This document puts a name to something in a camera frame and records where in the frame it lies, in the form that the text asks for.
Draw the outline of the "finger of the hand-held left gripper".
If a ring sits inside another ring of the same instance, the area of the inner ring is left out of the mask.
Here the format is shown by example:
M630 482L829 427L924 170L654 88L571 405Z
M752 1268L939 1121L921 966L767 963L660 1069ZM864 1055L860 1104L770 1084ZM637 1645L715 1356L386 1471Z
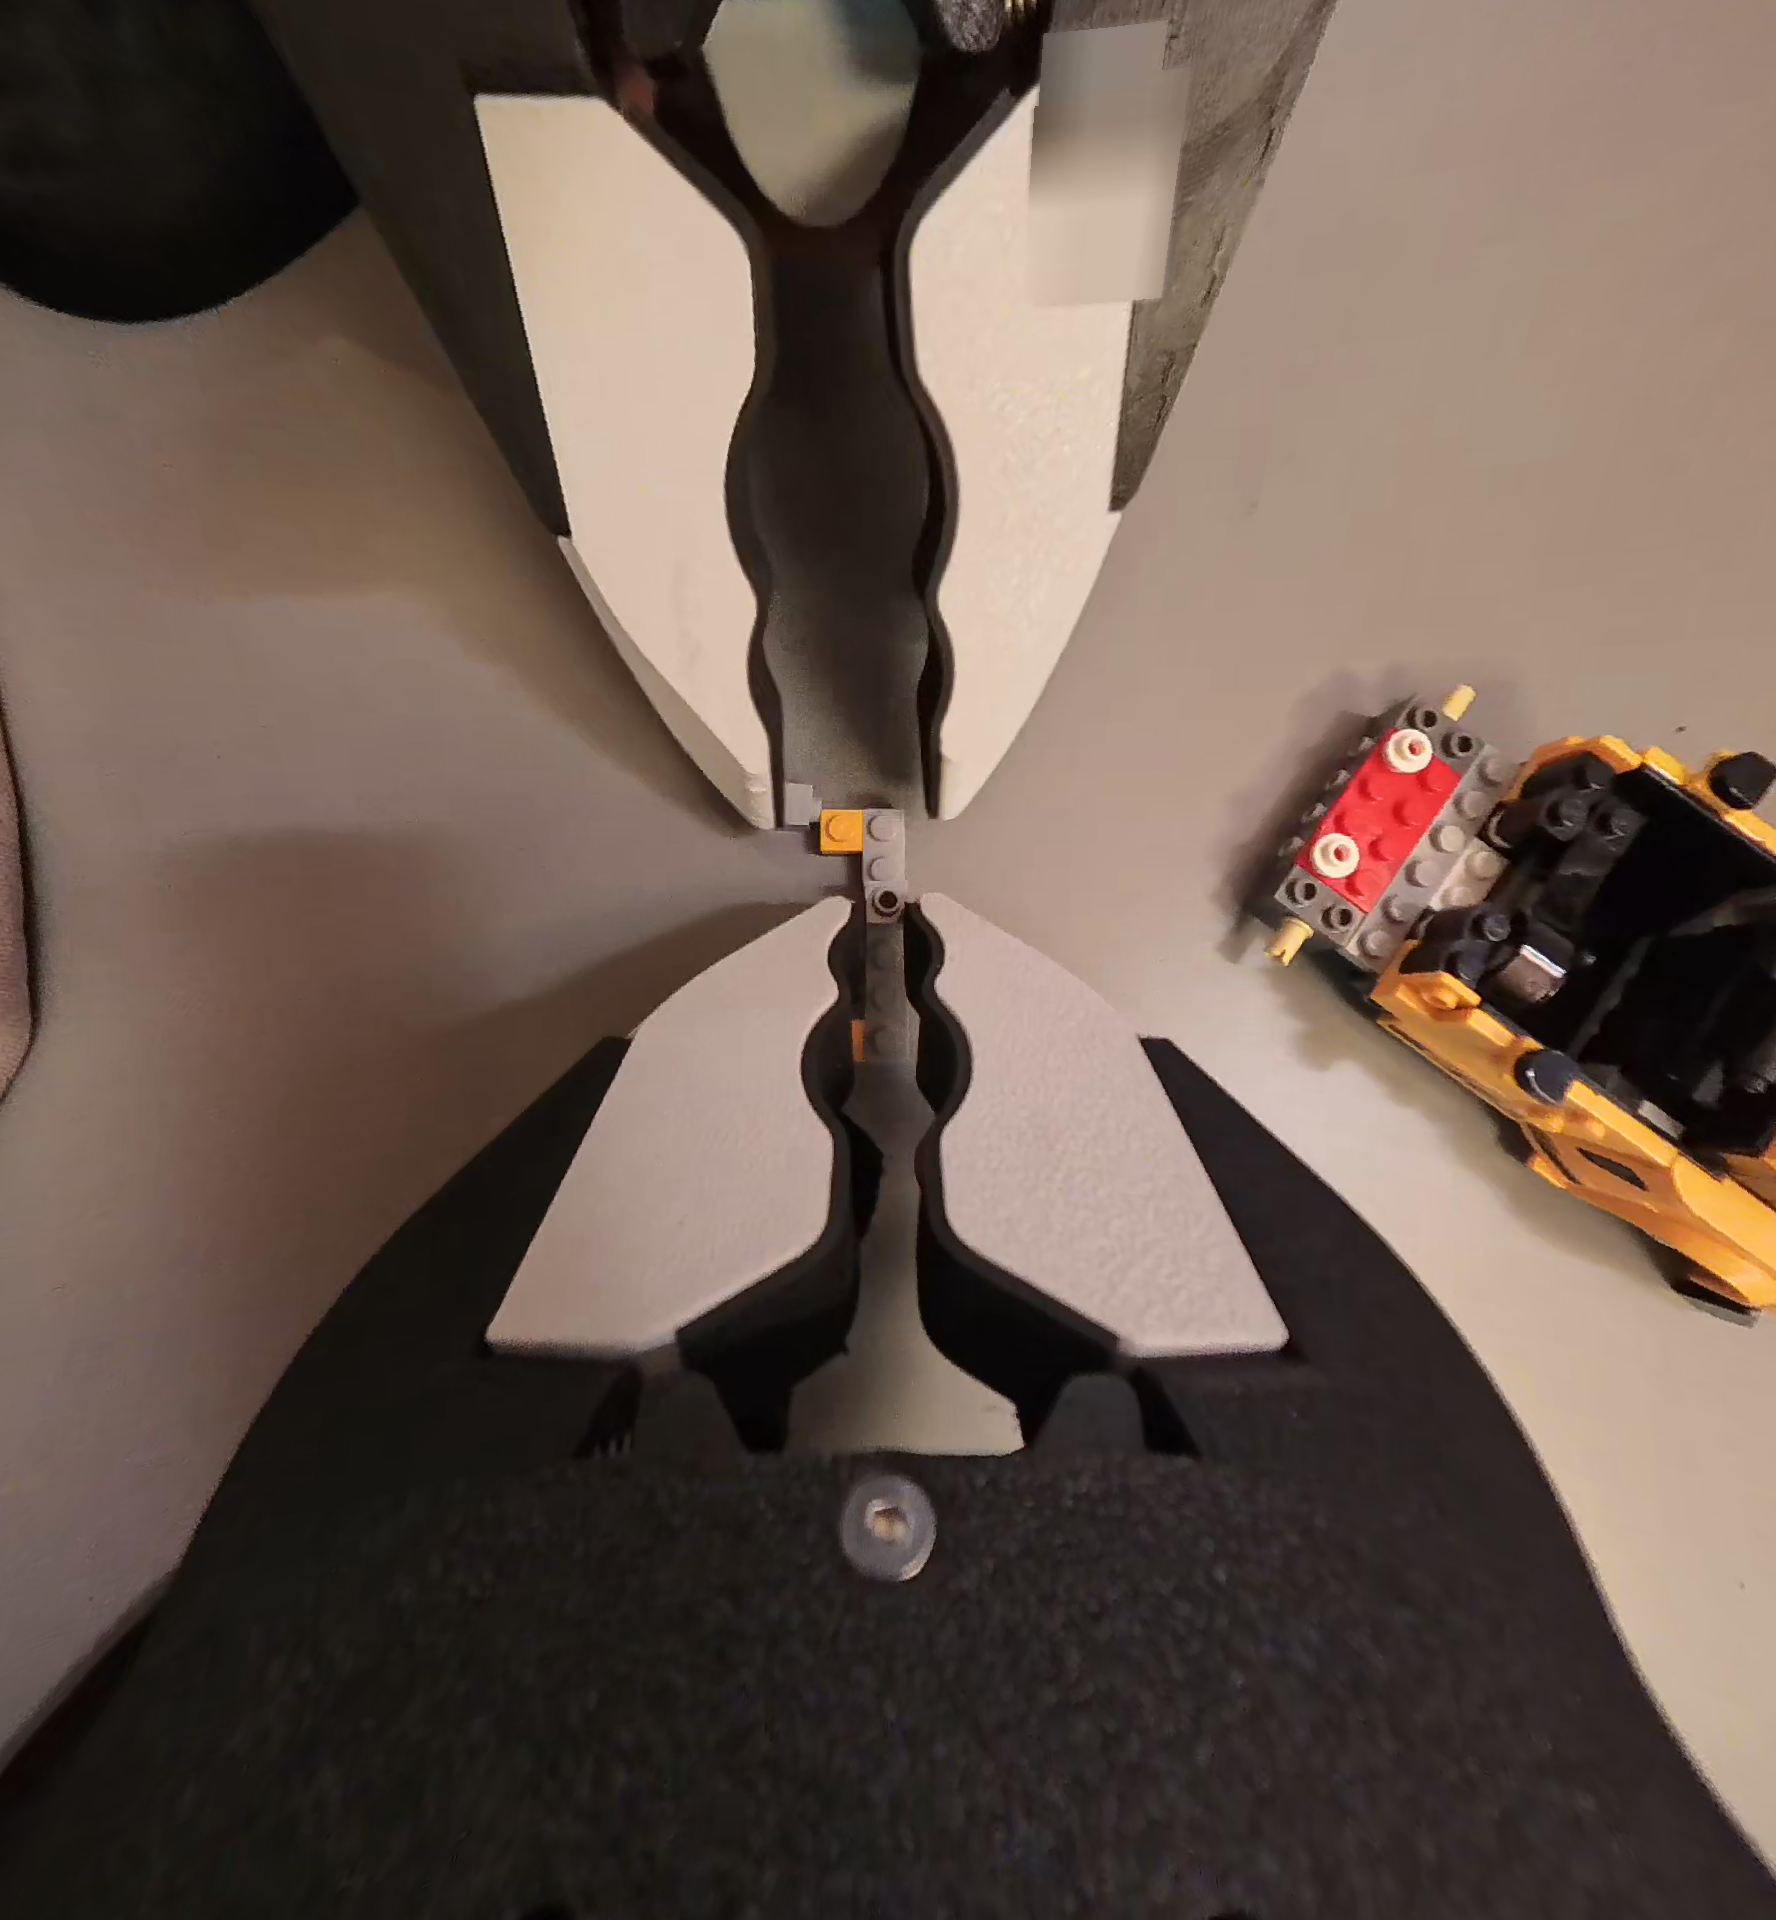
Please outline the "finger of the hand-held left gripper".
M564 499L564 561L684 754L742 821L773 830L759 601L729 505L757 373L747 244L597 99L485 93L474 118Z
M1027 189L1040 93L988 132L906 255L913 373L933 410L944 553L933 613L950 686L933 814L961 814L1064 657L1115 539L1128 300L1041 303Z

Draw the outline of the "yellow lego car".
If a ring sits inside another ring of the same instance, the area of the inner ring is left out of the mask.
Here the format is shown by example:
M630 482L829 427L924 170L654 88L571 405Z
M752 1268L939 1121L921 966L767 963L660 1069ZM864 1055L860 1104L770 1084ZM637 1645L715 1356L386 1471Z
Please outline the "yellow lego car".
M1547 1185L1776 1317L1776 761L1610 733L1517 754L1476 688L1353 716L1243 909L1460 1084Z

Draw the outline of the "long grey lego plate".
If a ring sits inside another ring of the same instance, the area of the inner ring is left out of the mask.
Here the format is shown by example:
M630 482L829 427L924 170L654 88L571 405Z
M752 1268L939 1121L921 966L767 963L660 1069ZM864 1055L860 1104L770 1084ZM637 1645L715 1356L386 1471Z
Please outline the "long grey lego plate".
M894 808L864 808L857 855L866 919L862 1058L913 1069L918 1022L904 984L902 919L911 900L906 827Z

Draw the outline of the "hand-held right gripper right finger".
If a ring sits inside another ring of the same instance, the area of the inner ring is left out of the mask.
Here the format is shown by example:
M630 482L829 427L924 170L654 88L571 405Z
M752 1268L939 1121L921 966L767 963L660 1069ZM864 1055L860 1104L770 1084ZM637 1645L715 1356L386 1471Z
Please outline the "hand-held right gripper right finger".
M1278 1354L1283 1315L1129 1019L944 892L911 928L939 1245L1129 1363Z

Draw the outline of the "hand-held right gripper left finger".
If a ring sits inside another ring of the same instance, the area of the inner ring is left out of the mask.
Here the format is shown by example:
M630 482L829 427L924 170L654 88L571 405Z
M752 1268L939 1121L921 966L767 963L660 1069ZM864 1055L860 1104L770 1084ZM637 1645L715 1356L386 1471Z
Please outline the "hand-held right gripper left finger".
M854 902L729 951L622 1047L486 1327L498 1354L815 1369L857 1294Z

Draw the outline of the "person's left forearm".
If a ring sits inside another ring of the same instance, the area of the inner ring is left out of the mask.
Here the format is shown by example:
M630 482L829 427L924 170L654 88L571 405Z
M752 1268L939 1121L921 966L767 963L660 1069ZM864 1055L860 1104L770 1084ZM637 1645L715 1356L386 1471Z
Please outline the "person's left forearm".
M0 3L0 284L22 298L203 313L354 205L250 4Z

